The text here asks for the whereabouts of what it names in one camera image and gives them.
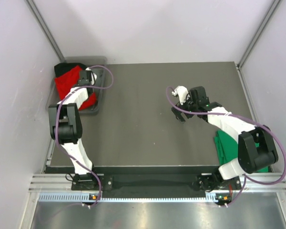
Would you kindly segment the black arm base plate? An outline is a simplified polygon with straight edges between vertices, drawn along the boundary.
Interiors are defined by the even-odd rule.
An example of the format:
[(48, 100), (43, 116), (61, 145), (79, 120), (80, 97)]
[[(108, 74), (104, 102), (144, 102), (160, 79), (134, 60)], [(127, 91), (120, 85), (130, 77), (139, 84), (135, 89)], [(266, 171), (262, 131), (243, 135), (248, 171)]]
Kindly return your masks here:
[(101, 178), (110, 178), (112, 188), (120, 187), (180, 187), (197, 191), (216, 189), (240, 190), (240, 178), (219, 178), (219, 166), (121, 166), (95, 167)]

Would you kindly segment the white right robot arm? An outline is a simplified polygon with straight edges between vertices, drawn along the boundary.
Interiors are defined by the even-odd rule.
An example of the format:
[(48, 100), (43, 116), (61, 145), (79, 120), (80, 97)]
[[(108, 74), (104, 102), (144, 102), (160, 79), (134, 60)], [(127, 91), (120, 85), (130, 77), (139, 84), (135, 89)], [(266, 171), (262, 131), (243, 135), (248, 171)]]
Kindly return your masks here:
[(232, 178), (252, 174), (278, 161), (270, 130), (233, 116), (221, 104), (210, 102), (204, 87), (178, 86), (172, 89), (172, 96), (179, 100), (171, 110), (181, 123), (196, 115), (228, 134), (237, 144), (237, 157), (213, 173), (213, 184), (217, 188), (223, 189)]

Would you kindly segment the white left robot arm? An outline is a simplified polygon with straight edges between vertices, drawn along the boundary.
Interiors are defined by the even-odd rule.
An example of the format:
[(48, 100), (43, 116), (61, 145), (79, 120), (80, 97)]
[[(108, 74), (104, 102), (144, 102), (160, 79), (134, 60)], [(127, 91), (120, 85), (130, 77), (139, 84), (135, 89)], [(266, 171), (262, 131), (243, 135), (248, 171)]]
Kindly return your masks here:
[(48, 108), (51, 138), (74, 166), (72, 181), (82, 182), (88, 189), (96, 188), (99, 180), (92, 173), (93, 163), (82, 143), (83, 128), (79, 111), (95, 103), (93, 86), (97, 78), (91, 68), (74, 67), (55, 79), (60, 101)]

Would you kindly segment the red t shirt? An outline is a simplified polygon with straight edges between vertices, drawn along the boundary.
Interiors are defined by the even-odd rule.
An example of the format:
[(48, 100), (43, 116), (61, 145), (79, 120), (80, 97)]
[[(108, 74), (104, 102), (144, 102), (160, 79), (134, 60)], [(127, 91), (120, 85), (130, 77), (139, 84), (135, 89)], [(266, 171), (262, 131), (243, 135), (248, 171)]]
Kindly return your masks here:
[(79, 80), (79, 72), (81, 70), (82, 69), (77, 66), (64, 75), (55, 78), (54, 81), (60, 100), (62, 100), (70, 92), (71, 88), (77, 83)]

